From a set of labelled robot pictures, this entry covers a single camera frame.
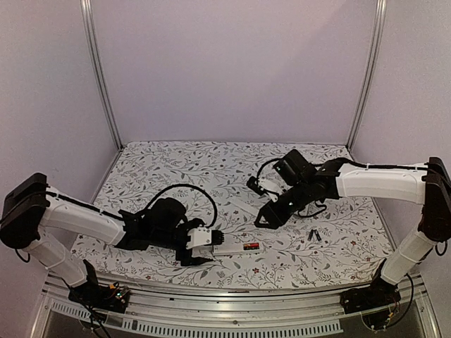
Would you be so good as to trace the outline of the white battery cover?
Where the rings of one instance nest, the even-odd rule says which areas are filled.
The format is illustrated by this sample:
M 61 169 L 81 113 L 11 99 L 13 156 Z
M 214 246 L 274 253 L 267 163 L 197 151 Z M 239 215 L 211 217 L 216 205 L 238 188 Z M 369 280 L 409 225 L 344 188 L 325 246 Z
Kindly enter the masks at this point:
M 257 217 L 259 214 L 259 210 L 255 207 L 253 207 L 252 205 L 246 204 L 245 202 L 235 199 L 231 201 L 231 204 L 233 204 L 234 206 L 237 206 L 238 208 L 240 208 L 241 210 L 253 215 L 254 217 Z

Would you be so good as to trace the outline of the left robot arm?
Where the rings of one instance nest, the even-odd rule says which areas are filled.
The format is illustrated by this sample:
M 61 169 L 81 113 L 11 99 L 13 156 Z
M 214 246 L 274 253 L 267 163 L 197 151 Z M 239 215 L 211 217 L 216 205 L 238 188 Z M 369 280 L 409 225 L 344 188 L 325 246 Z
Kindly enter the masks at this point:
M 141 211 L 109 213 L 63 195 L 47 184 L 46 175 L 35 173 L 4 200 L 1 242 L 34 256 L 89 305 L 97 306 L 105 292 L 94 267 L 75 258 L 46 229 L 83 234 L 127 251 L 145 251 L 151 246 L 171 249 L 182 266 L 207 263 L 208 258 L 194 257 L 193 249 L 220 245 L 224 235 L 199 218 L 188 219 L 186 212 L 179 201 L 158 193 Z

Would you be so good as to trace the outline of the red green battery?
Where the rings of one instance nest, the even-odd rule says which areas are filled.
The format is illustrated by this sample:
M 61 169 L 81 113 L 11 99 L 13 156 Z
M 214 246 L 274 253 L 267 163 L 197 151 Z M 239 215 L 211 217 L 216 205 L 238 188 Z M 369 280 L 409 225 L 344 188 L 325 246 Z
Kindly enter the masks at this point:
M 259 250 L 260 246 L 259 243 L 247 243 L 247 244 L 243 244 L 243 249 L 245 251 L 249 251 L 249 250 Z

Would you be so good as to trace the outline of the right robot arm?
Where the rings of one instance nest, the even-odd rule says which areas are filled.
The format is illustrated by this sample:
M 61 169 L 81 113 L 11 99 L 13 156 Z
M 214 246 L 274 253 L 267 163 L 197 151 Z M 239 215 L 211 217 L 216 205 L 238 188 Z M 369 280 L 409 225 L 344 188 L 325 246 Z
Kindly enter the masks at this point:
M 261 207 L 254 224 L 277 230 L 294 213 L 313 202 L 327 199 L 371 197 L 408 201 L 422 207 L 419 224 L 402 240 L 395 252 L 378 267 L 374 284 L 364 292 L 371 307 L 379 307 L 392 294 L 391 285 L 422 262 L 433 247 L 450 239 L 450 177 L 440 158 L 413 165 L 374 165 L 334 158 L 322 164 L 310 163 L 296 149 L 269 161 L 288 185 L 252 176 L 247 186 L 270 201 Z

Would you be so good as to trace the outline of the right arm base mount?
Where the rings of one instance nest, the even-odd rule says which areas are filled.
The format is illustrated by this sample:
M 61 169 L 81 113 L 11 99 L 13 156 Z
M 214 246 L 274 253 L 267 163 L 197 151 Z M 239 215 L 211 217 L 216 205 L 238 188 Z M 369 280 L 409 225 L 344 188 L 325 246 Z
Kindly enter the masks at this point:
M 386 329 L 400 305 L 397 285 L 373 281 L 369 286 L 352 288 L 340 294 L 345 314 L 360 313 L 363 324 L 373 331 Z

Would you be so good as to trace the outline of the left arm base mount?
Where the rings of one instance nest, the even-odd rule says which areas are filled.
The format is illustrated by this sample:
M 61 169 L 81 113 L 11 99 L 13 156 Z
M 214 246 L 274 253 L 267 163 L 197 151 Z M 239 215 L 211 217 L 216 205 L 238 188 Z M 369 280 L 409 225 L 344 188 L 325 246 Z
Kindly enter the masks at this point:
M 125 313 L 130 299 L 130 288 L 120 286 L 119 282 L 109 286 L 100 285 L 93 265 L 86 260 L 82 262 L 87 270 L 87 279 L 80 286 L 69 288 L 68 299 L 90 308 Z

